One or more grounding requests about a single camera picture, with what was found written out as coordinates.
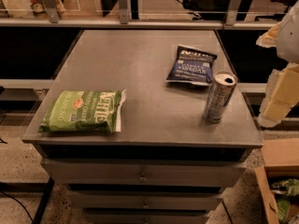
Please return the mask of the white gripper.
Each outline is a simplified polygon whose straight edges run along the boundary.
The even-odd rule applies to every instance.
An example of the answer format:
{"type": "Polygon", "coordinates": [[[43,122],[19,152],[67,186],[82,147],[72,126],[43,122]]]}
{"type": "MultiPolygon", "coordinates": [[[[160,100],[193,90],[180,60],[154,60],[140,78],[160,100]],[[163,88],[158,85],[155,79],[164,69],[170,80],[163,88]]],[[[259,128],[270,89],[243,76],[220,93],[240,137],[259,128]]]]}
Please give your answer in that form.
{"type": "Polygon", "coordinates": [[[289,62],[282,71],[272,71],[260,107],[258,123],[272,128],[299,103],[299,1],[281,23],[258,37],[256,45],[267,49],[277,47],[278,57],[289,62]]]}

